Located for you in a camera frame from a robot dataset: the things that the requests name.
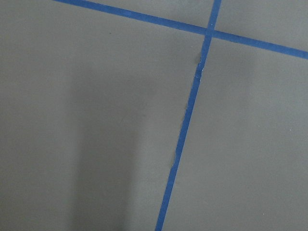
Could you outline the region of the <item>blue tape long line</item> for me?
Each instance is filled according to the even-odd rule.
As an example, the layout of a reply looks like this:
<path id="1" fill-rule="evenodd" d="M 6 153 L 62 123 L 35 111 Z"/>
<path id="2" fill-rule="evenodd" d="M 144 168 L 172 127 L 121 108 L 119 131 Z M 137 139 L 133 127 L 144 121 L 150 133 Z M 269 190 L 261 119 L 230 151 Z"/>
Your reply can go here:
<path id="1" fill-rule="evenodd" d="M 167 215 L 168 205 L 169 205 L 170 198 L 171 198 L 171 195 L 172 195 L 172 190 L 173 190 L 173 187 L 174 187 L 174 184 L 175 184 L 175 181 L 176 181 L 177 171 L 178 171 L 178 168 L 179 168 L 179 165 L 180 165 L 183 147 L 184 147 L 187 132 L 188 132 L 188 129 L 189 129 L 190 120 L 191 120 L 191 117 L 192 117 L 192 112 L 193 112 L 193 109 L 194 109 L 195 100 L 196 100 L 198 89 L 199 89 L 199 86 L 200 86 L 200 81 L 201 81 L 203 69 L 204 69 L 205 64 L 206 64 L 206 59 L 207 59 L 209 48 L 210 48 L 210 45 L 211 45 L 212 34 L 213 34 L 213 31 L 214 31 L 215 26 L 216 26 L 220 6 L 221 6 L 220 0 L 215 0 L 213 2 L 211 14 L 210 14 L 210 17 L 209 17 L 209 20 L 208 20 L 208 24 L 207 24 L 207 28 L 206 28 L 206 32 L 205 32 L 205 36 L 204 36 L 204 41 L 203 41 L 203 44 L 202 44 L 200 61 L 197 65 L 195 75 L 194 75 L 194 78 L 193 78 L 193 84 L 192 84 L 192 88 L 191 88 L 190 95 L 189 95 L 189 98 L 188 98 L 187 108 L 186 108 L 186 111 L 185 111 L 185 115 L 184 115 L 184 119 L 183 119 L 182 126 L 181 126 L 181 129 L 180 129 L 180 134 L 179 134 L 177 146 L 176 146 L 176 149 L 175 149 L 174 161 L 173 161 L 172 167 L 171 167 L 170 172 L 169 172 L 164 196 L 163 196 L 163 199 L 162 199 L 159 214 L 158 214 L 158 217 L 157 217 L 157 222 L 156 222 L 156 225 L 155 225 L 156 231 L 161 231 L 163 229 L 164 221 L 165 221 L 165 218 L 166 218 L 166 215 Z"/>

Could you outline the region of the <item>brown paper table cover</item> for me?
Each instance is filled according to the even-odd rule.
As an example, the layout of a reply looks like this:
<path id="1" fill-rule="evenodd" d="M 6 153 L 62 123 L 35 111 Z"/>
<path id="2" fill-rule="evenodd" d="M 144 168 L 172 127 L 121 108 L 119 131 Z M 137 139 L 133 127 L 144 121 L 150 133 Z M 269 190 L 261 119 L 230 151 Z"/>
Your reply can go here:
<path id="1" fill-rule="evenodd" d="M 207 28 L 214 0 L 90 0 Z M 308 51 L 305 0 L 214 30 Z M 205 35 L 0 3 L 0 228 L 155 231 Z M 162 231 L 308 228 L 308 59 L 212 37 Z"/>

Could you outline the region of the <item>blue tape cross line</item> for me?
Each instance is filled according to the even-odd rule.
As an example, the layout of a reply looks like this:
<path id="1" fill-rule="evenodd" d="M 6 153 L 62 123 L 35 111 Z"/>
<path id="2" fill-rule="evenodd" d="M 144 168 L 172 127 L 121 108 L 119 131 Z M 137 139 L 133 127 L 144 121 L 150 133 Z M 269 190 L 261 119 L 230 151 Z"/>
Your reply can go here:
<path id="1" fill-rule="evenodd" d="M 130 19 L 135 19 L 138 21 L 143 21 L 155 25 L 160 25 L 160 26 L 165 26 L 177 30 L 182 30 L 198 35 L 205 35 L 207 28 L 201 27 L 201 26 L 195 26 L 191 24 L 187 24 L 184 22 L 179 22 L 179 21 L 174 21 L 166 18 L 161 18 L 153 15 L 148 15 L 144 13 L 139 13 L 131 10 L 126 10 L 126 9 L 121 9 L 113 6 L 108 6 L 100 3 L 95 3 L 92 1 L 87 1 L 87 0 L 61 0 L 60 3 L 64 4 L 69 4 L 77 7 L 82 7 L 90 10 L 95 10 L 103 13 L 109 13 L 113 15 L 118 15 L 121 17 L 125 18 L 130 18 Z M 218 30 L 214 30 L 212 33 L 212 37 L 216 39 L 221 39 L 225 41 L 230 41 L 234 43 L 239 43 L 251 47 L 256 47 L 264 50 L 269 50 L 273 52 L 278 52 L 302 59 L 307 59 L 308 58 L 308 52 L 291 48 L 291 47 L 286 47 L 283 45 L 279 44 L 274 44 L 262 40 L 257 40 L 253 38 L 248 38 L 248 37 L 243 37 L 227 32 L 222 32 Z"/>

